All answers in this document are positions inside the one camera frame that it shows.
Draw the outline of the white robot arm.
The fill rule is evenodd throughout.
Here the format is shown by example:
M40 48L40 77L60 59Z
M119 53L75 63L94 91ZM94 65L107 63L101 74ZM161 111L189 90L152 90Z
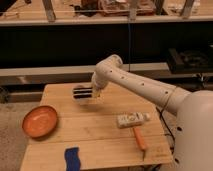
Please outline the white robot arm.
M177 117L175 171L213 171L213 91L181 87L138 76L121 69L122 59L111 55L96 64L92 87L118 84Z

